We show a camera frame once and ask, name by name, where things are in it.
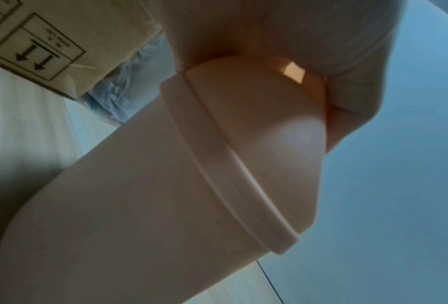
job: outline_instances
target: cardboard box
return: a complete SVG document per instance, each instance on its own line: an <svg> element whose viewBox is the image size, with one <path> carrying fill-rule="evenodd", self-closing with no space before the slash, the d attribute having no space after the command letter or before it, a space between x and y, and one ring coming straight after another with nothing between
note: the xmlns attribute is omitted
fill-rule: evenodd
<svg viewBox="0 0 448 304"><path fill-rule="evenodd" d="M0 66L77 98L160 30L140 0L0 0Z"/></svg>

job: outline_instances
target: printed arrow symbol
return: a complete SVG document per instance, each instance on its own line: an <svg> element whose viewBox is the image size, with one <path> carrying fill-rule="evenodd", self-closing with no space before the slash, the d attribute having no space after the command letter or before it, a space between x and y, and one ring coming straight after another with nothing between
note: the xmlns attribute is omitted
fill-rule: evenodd
<svg viewBox="0 0 448 304"><path fill-rule="evenodd" d="M49 55L47 56L46 59L44 59L41 63L35 63L34 64L34 70L39 71L39 70L44 70L44 66L46 65L46 63L48 63L49 61L51 61L51 59L54 58L54 56Z"/></svg>
<svg viewBox="0 0 448 304"><path fill-rule="evenodd" d="M23 61L23 60L27 60L27 55L29 55L30 53L32 53L32 51L34 51L37 48L36 45L31 45L30 47L27 48L27 50L25 50L22 54L15 54L15 59L17 61Z"/></svg>

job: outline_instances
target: beige cylindrical object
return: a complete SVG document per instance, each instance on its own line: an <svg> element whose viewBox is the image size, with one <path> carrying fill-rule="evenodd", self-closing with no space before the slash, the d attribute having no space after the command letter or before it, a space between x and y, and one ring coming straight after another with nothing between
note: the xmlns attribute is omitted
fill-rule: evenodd
<svg viewBox="0 0 448 304"><path fill-rule="evenodd" d="M16 215L0 304L182 303L312 224L326 131L299 84L224 58L161 91Z"/></svg>

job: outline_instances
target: wooden floor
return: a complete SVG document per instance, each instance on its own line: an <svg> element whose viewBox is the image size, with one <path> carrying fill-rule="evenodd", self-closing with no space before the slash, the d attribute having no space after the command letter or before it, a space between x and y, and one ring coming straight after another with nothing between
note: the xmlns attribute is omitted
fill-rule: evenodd
<svg viewBox="0 0 448 304"><path fill-rule="evenodd" d="M0 237L31 195L116 128L83 106L0 69ZM253 263L187 304L278 304Z"/></svg>

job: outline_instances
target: hand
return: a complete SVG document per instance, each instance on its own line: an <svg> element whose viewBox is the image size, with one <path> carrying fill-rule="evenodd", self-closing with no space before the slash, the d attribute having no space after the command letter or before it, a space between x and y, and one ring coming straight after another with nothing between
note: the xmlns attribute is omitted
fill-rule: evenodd
<svg viewBox="0 0 448 304"><path fill-rule="evenodd" d="M230 55L320 76L327 150L379 110L404 0L149 0L176 68ZM315 84L315 78L304 86Z"/></svg>

